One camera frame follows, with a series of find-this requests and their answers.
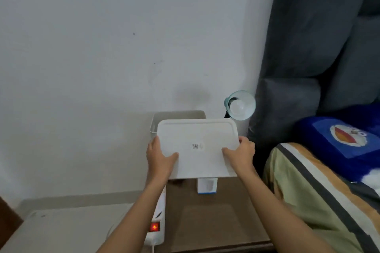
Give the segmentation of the small white blue box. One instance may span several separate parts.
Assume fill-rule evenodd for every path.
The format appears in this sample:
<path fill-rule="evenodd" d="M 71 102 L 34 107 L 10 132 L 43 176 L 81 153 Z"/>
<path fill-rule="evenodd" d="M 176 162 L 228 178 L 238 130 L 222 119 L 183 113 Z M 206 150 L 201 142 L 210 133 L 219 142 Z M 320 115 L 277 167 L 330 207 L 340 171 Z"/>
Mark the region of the small white blue box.
<path fill-rule="evenodd" d="M 198 194 L 215 194 L 217 191 L 218 178 L 198 178 L 197 193 Z"/>

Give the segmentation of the person's left hand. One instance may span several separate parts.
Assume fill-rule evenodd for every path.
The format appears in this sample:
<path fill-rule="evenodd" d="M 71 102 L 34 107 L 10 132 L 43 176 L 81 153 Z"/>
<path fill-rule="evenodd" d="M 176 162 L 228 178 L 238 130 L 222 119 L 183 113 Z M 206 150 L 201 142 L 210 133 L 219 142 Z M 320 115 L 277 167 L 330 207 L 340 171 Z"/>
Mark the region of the person's left hand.
<path fill-rule="evenodd" d="M 174 164 L 165 164 L 165 155 L 162 153 L 160 139 L 158 136 L 155 136 L 148 144 L 146 157 L 148 162 L 148 174 L 146 183 L 167 183 L 174 169 Z"/>

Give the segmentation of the white plastic storage bin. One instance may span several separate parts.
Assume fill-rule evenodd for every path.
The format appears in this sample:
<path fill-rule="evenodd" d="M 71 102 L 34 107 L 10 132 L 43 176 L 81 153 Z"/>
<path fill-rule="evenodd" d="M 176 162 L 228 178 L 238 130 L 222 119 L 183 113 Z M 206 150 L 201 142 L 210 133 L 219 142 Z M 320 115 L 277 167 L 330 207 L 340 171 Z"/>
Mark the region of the white plastic storage bin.
<path fill-rule="evenodd" d="M 157 134 L 159 122 L 178 119 L 206 119 L 206 113 L 202 110 L 156 112 L 154 113 L 150 124 L 151 139 L 153 139 Z"/>

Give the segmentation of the person's left forearm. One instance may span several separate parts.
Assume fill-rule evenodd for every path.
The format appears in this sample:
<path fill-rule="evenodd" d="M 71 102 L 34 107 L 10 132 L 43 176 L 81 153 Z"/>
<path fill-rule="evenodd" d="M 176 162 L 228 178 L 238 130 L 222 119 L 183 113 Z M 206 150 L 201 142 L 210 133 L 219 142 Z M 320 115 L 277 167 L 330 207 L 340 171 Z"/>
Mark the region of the person's left forearm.
<path fill-rule="evenodd" d="M 96 253 L 141 253 L 167 176 L 154 176 Z"/>

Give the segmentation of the blue cartoon pillow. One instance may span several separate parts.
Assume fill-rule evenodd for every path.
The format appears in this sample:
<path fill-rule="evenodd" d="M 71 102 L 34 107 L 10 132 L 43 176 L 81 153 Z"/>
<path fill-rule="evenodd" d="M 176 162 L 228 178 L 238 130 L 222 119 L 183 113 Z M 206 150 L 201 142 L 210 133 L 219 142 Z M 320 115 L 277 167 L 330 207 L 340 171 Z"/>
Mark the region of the blue cartoon pillow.
<path fill-rule="evenodd" d="M 354 105 L 294 126 L 297 142 L 350 182 L 380 187 L 380 103 Z"/>

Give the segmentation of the person's right forearm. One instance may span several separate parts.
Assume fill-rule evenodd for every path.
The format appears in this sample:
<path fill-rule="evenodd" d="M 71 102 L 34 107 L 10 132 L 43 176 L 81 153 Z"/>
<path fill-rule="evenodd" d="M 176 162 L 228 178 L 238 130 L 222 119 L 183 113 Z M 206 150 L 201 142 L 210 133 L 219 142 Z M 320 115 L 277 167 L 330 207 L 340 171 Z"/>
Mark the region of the person's right forearm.
<path fill-rule="evenodd" d="M 253 166 L 234 166 L 250 201 L 278 253 L 336 253 L 274 194 Z"/>

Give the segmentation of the white power strip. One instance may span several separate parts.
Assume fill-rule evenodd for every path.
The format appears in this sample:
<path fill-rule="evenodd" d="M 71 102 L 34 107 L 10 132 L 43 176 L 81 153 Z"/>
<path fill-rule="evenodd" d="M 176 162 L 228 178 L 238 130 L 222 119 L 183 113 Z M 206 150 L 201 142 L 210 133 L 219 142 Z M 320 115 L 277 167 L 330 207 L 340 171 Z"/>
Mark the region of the white power strip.
<path fill-rule="evenodd" d="M 145 238 L 144 246 L 149 247 L 149 253 L 154 253 L 157 246 L 162 245 L 165 239 L 165 212 L 166 212 L 166 186 L 161 193 L 155 212 Z"/>

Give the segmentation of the teal clip desk lamp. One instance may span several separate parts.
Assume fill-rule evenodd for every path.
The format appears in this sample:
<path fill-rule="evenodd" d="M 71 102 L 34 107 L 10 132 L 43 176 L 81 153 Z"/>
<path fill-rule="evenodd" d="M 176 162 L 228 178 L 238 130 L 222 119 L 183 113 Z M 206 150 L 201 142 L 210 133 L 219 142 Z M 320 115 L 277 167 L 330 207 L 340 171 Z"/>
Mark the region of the teal clip desk lamp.
<path fill-rule="evenodd" d="M 254 114 L 256 100 L 247 91 L 236 91 L 224 100 L 224 106 L 226 109 L 224 118 L 244 121 Z"/>

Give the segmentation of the grey padded headboard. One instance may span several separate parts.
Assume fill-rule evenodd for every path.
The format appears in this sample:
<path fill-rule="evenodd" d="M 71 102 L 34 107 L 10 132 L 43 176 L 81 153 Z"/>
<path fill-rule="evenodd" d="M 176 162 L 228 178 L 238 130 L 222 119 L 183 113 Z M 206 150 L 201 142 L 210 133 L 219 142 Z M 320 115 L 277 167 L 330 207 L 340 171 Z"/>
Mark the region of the grey padded headboard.
<path fill-rule="evenodd" d="M 297 121 L 380 103 L 380 0 L 273 0 L 255 99 L 259 174 Z"/>

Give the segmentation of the white rectangular plastic lid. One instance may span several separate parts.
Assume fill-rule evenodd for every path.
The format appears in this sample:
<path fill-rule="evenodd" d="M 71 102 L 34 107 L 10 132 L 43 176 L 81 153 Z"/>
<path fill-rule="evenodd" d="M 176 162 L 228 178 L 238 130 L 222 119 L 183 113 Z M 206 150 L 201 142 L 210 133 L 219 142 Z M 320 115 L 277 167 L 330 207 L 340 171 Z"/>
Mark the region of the white rectangular plastic lid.
<path fill-rule="evenodd" d="M 240 144 L 232 119 L 163 120 L 157 136 L 165 156 L 179 154 L 170 180 L 237 176 L 221 150 L 235 150 Z"/>

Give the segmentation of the person's right hand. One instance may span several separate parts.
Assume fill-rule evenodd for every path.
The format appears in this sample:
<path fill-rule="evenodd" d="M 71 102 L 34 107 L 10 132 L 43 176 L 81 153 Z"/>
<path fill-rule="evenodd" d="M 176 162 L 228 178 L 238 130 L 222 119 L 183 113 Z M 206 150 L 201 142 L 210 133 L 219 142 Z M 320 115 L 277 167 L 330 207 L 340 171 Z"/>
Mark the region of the person's right hand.
<path fill-rule="evenodd" d="M 237 176 L 242 176 L 253 169 L 253 156 L 255 154 L 255 143 L 247 137 L 239 136 L 239 158 L 235 161 L 229 161 Z"/>

